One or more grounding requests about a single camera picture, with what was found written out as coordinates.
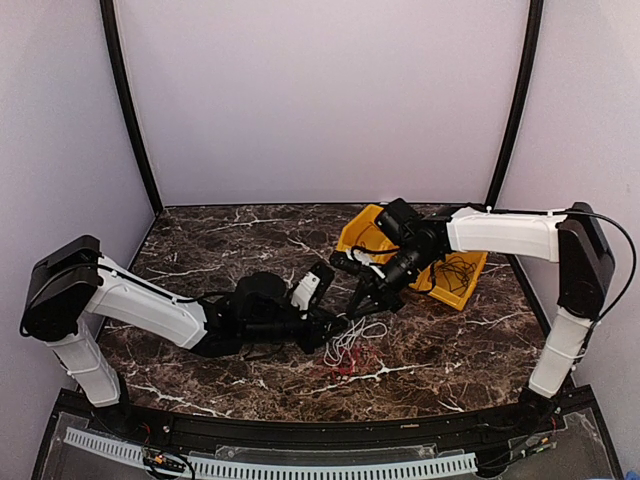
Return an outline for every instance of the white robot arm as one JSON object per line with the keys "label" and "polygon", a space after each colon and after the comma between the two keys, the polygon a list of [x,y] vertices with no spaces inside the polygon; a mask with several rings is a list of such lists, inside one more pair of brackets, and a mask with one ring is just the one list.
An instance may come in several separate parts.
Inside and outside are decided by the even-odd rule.
{"label": "white robot arm", "polygon": [[[357,275],[347,317],[403,306],[398,293],[451,252],[495,251],[560,263],[560,297],[552,331],[529,380],[543,399],[560,389],[583,350],[604,304],[614,259],[590,207],[548,214],[502,214],[451,207],[423,217],[402,199],[388,204],[376,226],[398,246],[375,269],[344,252],[331,264]],[[347,326],[318,307],[333,270],[314,265],[294,288],[258,272],[218,299],[187,298],[163,290],[119,267],[84,236],[34,267],[21,332],[45,341],[96,407],[117,405],[123,382],[79,320],[82,311],[122,320],[205,356],[239,352],[245,343],[296,342],[311,353]]]}
{"label": "white robot arm", "polygon": [[[120,402],[123,383],[80,318],[104,315],[160,335],[204,357],[238,353],[245,343],[294,341],[306,353],[347,322],[318,307],[333,270],[316,263],[289,290],[272,273],[238,281],[234,292],[187,298],[149,283],[100,253],[83,236],[36,264],[20,331],[43,340],[96,407]],[[218,297],[215,302],[207,298]]]}
{"label": "white robot arm", "polygon": [[490,213],[467,206],[424,217],[397,199],[374,221],[397,245],[386,264],[374,269],[350,252],[334,252],[330,261],[360,278],[347,309],[350,318],[397,311],[404,305],[398,293],[448,253],[492,251],[559,262],[558,310],[528,385],[551,398],[584,353],[614,271],[613,255],[592,213],[587,204],[576,203],[570,210],[544,214]]}

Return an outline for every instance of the marble tabletop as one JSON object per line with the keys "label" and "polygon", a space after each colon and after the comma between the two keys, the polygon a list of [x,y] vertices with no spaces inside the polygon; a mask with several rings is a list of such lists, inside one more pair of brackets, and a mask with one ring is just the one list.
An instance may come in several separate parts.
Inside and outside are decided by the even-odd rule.
{"label": "marble tabletop", "polygon": [[[133,272],[196,296],[230,290],[271,271],[290,284],[328,260],[362,205],[256,205],[166,209]],[[433,206],[417,207],[424,213]],[[342,272],[322,306],[344,311],[355,280]],[[99,343],[135,404],[173,412],[275,421],[363,421],[463,412],[514,402],[544,337],[506,258],[490,254],[464,311],[405,292],[383,322],[388,334],[360,340],[356,371],[344,375],[295,345],[248,347],[205,359],[138,328],[107,320]],[[381,333],[372,329],[370,333]],[[272,354],[268,358],[245,358]]]}

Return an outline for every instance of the white cable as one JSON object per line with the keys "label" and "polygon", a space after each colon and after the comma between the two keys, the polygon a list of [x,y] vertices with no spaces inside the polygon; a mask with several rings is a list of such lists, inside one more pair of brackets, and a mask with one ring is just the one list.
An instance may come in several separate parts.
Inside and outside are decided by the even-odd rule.
{"label": "white cable", "polygon": [[[349,328],[349,330],[340,336],[332,338],[326,343],[323,361],[328,367],[337,367],[341,365],[345,354],[351,351],[359,338],[383,338],[389,333],[389,329],[382,322],[374,322],[367,325],[366,317],[362,317],[357,322],[352,320],[349,323],[351,324],[351,328]],[[376,327],[382,327],[383,331],[381,333],[374,334],[366,333],[368,330]]]}

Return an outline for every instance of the black wire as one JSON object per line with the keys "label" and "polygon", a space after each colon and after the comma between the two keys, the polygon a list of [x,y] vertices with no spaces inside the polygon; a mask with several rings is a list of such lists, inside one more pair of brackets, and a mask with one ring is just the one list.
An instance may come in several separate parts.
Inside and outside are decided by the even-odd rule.
{"label": "black wire", "polygon": [[529,433],[529,435],[527,435],[523,440],[518,442],[514,447],[510,447],[509,450],[507,450],[502,455],[498,455],[493,460],[489,460],[487,462],[481,463],[480,465],[478,465],[478,468],[487,468],[487,469],[501,468],[501,467],[498,467],[498,466],[490,466],[490,465],[492,465],[493,463],[497,462],[498,460],[502,460],[504,457],[510,456],[516,450],[518,450],[520,447],[525,445],[538,432],[538,429],[542,426],[542,424],[544,422],[546,422],[549,418],[551,418],[551,415],[553,415],[554,409],[555,409],[555,406],[552,406],[549,409],[549,411],[542,418],[540,418],[540,420],[538,421],[536,426],[533,428],[531,433]]}
{"label": "black wire", "polygon": [[103,270],[107,270],[108,272],[115,272],[117,275],[121,276],[122,278],[129,280],[131,283],[134,283],[136,285],[138,285],[139,287],[145,288],[157,295],[160,295],[168,300],[174,300],[176,303],[195,303],[198,302],[200,300],[203,300],[205,298],[209,298],[209,297],[215,297],[215,296],[223,296],[223,295],[230,295],[232,292],[224,292],[224,291],[211,291],[211,292],[205,292],[202,295],[199,295],[197,297],[189,297],[189,298],[176,298],[174,295],[165,292],[164,290],[161,290],[160,288],[154,287],[153,285],[149,285],[146,282],[143,282],[142,280],[134,277],[134,276],[130,276],[127,275],[126,273],[123,273],[119,270],[116,270],[114,268],[111,267],[107,267],[106,265],[98,265],[98,268],[101,268]]}
{"label": "black wire", "polygon": [[223,291],[223,290],[213,290],[211,292],[205,292],[202,295],[198,295],[197,297],[193,297],[193,298],[179,298],[176,300],[177,303],[195,303],[195,302],[199,302],[200,300],[204,300],[206,298],[210,298],[210,297],[223,297],[225,295],[231,295],[233,292],[227,292],[227,291]]}
{"label": "black wire", "polygon": [[388,255],[391,253],[398,253],[400,251],[399,248],[392,248],[389,250],[370,250],[368,248],[361,247],[360,245],[354,245],[353,247],[351,247],[351,250],[367,253],[369,255]]}
{"label": "black wire", "polygon": [[627,293],[627,290],[629,290],[629,287],[631,286],[631,282],[633,282],[633,278],[635,277],[636,268],[638,265],[638,254],[636,252],[636,246],[635,246],[635,243],[633,242],[633,239],[631,238],[631,235],[629,235],[629,232],[627,232],[622,225],[620,225],[618,222],[616,222],[612,218],[609,218],[605,215],[601,215],[599,213],[582,212],[582,211],[575,211],[575,210],[566,210],[565,213],[569,215],[583,215],[586,217],[593,217],[599,220],[604,220],[605,222],[616,227],[620,231],[620,233],[624,235],[625,239],[627,240],[627,243],[629,244],[629,248],[631,249],[631,271],[629,272],[629,278],[627,278],[627,281],[624,284],[624,287],[622,287],[622,290],[620,290],[620,293],[618,293],[618,295],[613,299],[613,301],[609,304],[609,306],[605,308],[603,312],[598,316],[598,322],[599,322],[604,318],[605,315],[607,315],[611,311],[613,307],[616,306],[616,304],[620,301],[620,299],[624,296],[624,294]]}
{"label": "black wire", "polygon": [[274,348],[270,352],[267,352],[265,354],[260,354],[260,355],[254,355],[253,357],[249,356],[251,352],[253,352],[253,345],[251,345],[250,348],[251,349],[245,354],[245,356],[242,357],[242,360],[244,360],[245,362],[253,362],[256,360],[266,360],[269,358],[273,358],[284,349],[284,343],[281,343],[278,347]]}
{"label": "black wire", "polygon": [[[31,299],[29,300],[29,302],[27,303],[26,307],[25,307],[25,312],[31,310],[31,308],[33,308],[33,306],[35,305],[35,303],[40,299],[40,297],[47,291],[47,289],[49,289],[51,287],[51,285],[58,281],[60,278],[62,278],[63,276],[67,275],[70,272],[73,272],[75,270],[79,270],[81,268],[96,268],[99,270],[105,270],[107,272],[115,272],[117,275],[121,276],[122,278],[130,281],[131,283],[134,283],[136,285],[138,285],[139,287],[142,287],[146,290],[149,290],[151,292],[156,293],[157,295],[160,295],[164,298],[167,298],[169,300],[174,300],[174,296],[159,289],[154,287],[153,285],[149,285],[143,281],[141,281],[140,279],[134,277],[134,276],[130,276],[127,275],[126,273],[122,273],[119,270],[116,270],[112,267],[109,267],[107,265],[101,265],[99,263],[76,263],[75,265],[70,265],[68,267],[63,268],[62,270],[54,273],[39,289],[38,291],[31,297]],[[227,292],[227,291],[211,291],[211,292],[205,292],[202,295],[199,295],[197,297],[193,297],[193,298],[175,298],[176,303],[195,303],[195,302],[199,302],[200,300],[204,300],[205,298],[209,298],[209,297],[215,297],[215,296],[224,296],[224,295],[230,295],[232,292]],[[20,335],[23,337],[30,337],[31,335],[26,332],[24,330],[24,317],[22,319],[22,321],[20,322]]]}
{"label": "black wire", "polygon": [[555,210],[555,211],[551,211],[551,212],[544,212],[544,211],[540,211],[540,210],[496,209],[496,210],[491,210],[491,213],[496,213],[496,214],[510,214],[511,213],[511,214],[524,214],[524,215],[548,215],[549,213],[551,213],[552,215],[581,215],[581,216],[584,216],[584,217],[592,217],[592,218],[597,218],[599,220],[603,220],[603,221],[613,225],[614,227],[616,227],[618,229],[618,231],[620,233],[622,233],[622,235],[624,235],[625,239],[627,240],[627,243],[629,244],[629,248],[631,249],[631,271],[629,272],[629,277],[627,278],[626,283],[624,284],[624,286],[622,287],[622,289],[620,290],[618,295],[613,299],[613,301],[609,304],[609,306],[607,308],[605,308],[602,311],[602,313],[600,313],[600,315],[598,315],[597,321],[594,322],[591,325],[592,329],[595,328],[595,324],[597,322],[600,322],[605,317],[605,315],[607,315],[611,311],[611,309],[618,304],[620,299],[625,295],[625,293],[627,293],[627,290],[629,290],[629,287],[631,286],[631,283],[633,282],[633,278],[635,277],[636,268],[637,268],[637,265],[638,265],[638,255],[637,255],[637,252],[636,252],[636,246],[635,246],[635,243],[633,242],[633,239],[631,238],[631,235],[629,235],[629,232],[627,232],[622,225],[620,225],[618,222],[616,222],[612,218],[607,217],[606,215],[602,215],[600,213],[583,212],[581,210],[573,210],[573,209],[570,209],[570,208],[568,208],[566,210]]}
{"label": "black wire", "polygon": [[[164,455],[164,456],[170,455],[170,456],[175,457],[178,460],[180,460],[184,464],[185,470],[187,468],[189,469],[189,472],[191,473],[191,480],[196,480],[196,470],[193,468],[193,465],[191,465],[191,462],[186,459],[186,457],[184,457],[183,455],[181,455],[179,453],[168,452],[168,451],[165,451],[165,450],[161,450],[159,448],[155,448],[155,450],[158,450],[158,454],[157,455]],[[171,474],[167,474],[167,473],[162,473],[162,472],[158,471],[157,467],[153,463],[150,463],[149,465],[145,465],[145,466],[148,466],[151,469],[151,471],[153,472],[153,476],[155,478],[158,478],[158,479],[161,479],[161,480],[174,480],[176,478],[180,478],[182,476],[182,473],[184,473],[184,471],[180,472],[180,473],[176,472],[176,473],[178,473],[178,475],[171,475]]]}

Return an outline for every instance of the yellow tray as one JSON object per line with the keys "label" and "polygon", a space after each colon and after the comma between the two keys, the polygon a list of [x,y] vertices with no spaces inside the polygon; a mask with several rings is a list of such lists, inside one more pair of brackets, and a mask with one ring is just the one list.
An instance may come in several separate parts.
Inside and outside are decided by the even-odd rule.
{"label": "yellow tray", "polygon": [[[346,252],[351,247],[358,245],[369,250],[391,250],[396,245],[385,236],[382,231],[374,223],[375,218],[383,208],[378,205],[368,205],[357,217],[351,220],[343,229],[340,239],[338,240],[337,250]],[[376,263],[386,263],[393,254],[373,256]],[[452,306],[456,310],[463,310],[469,297],[478,284],[478,277],[482,273],[485,263],[487,262],[487,252],[466,252],[452,253],[447,255],[445,262],[455,262],[463,260],[467,264],[473,265],[473,272],[469,273],[469,282],[464,291],[459,291],[462,285],[461,281],[451,274],[447,274],[437,267],[442,264],[438,262],[436,265],[436,286],[429,293],[429,296],[440,300],[447,305]],[[428,291],[431,289],[431,277],[429,269],[424,270],[411,288],[417,291]]]}

